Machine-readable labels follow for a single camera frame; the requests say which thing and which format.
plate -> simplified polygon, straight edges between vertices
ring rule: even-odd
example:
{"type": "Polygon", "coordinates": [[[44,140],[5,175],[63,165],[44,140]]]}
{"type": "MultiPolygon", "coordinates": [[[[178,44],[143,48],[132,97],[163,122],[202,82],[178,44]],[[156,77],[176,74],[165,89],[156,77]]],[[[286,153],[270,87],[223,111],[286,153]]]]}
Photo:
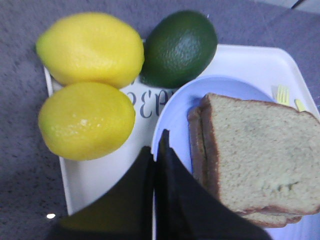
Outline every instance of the plate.
{"type": "Polygon", "coordinates": [[[167,102],[159,116],[152,138],[151,152],[157,159],[158,143],[164,129],[170,131],[170,146],[189,172],[192,163],[189,148],[187,114],[207,93],[215,93],[242,100],[273,102],[273,98],[257,87],[230,76],[210,75],[196,78],[181,87],[167,102]]]}

fork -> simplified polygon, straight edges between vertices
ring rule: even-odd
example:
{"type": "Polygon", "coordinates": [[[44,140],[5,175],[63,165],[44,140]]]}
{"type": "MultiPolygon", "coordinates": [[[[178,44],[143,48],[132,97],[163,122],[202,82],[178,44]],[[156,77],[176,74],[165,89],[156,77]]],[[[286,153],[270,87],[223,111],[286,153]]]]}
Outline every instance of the fork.
{"type": "Polygon", "coordinates": [[[279,104],[289,106],[289,88],[279,85],[275,98],[279,104]]]}

yellow lemon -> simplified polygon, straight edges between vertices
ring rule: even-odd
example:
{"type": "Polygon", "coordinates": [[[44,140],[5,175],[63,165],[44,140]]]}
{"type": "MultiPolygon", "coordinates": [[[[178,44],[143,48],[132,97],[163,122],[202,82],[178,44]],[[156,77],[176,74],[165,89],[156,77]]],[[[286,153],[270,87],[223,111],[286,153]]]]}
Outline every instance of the yellow lemon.
{"type": "Polygon", "coordinates": [[[122,88],[139,75],[144,62],[137,31],[101,12],[58,20],[39,37],[36,52],[62,85],[101,82],[122,88]]]}
{"type": "Polygon", "coordinates": [[[70,160],[91,160],[118,149],[129,137],[136,112],[120,90],[80,82],[55,92],[43,104],[38,125],[45,144],[70,160]]]}

tray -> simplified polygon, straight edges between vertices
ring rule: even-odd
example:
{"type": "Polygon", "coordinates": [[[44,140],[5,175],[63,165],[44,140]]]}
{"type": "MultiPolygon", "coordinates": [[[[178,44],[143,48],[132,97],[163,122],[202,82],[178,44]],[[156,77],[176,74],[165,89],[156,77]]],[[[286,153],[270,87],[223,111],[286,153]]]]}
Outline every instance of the tray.
{"type": "MultiPolygon", "coordinates": [[[[48,93],[61,88],[44,69],[48,93]]],[[[272,96],[279,84],[290,88],[290,104],[300,99],[307,111],[320,114],[292,57],[279,48],[219,44],[214,59],[200,76],[223,75],[243,79],[272,96]]],[[[68,214],[89,205],[107,192],[128,170],[142,146],[150,146],[158,117],[176,89],[143,85],[137,78],[121,89],[136,110],[132,134],[117,151],[91,161],[59,158],[68,214]]],[[[320,214],[305,216],[299,223],[267,229],[274,240],[320,239],[320,214]]]]}

table surface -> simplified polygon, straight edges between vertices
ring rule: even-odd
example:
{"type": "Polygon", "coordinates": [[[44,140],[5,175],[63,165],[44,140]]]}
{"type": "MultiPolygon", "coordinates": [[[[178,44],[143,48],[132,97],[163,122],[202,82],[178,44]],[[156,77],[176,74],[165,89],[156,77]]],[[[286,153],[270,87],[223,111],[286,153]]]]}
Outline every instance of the table surface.
{"type": "Polygon", "coordinates": [[[269,46],[296,61],[320,107],[320,15],[249,0],[2,0],[0,1],[0,240],[42,240],[67,215],[57,156],[41,138],[37,115],[48,96],[34,47],[61,17],[112,14],[146,38],[169,14],[208,16],[221,44],[269,46]],[[48,219],[48,213],[56,214],[48,219]]]}

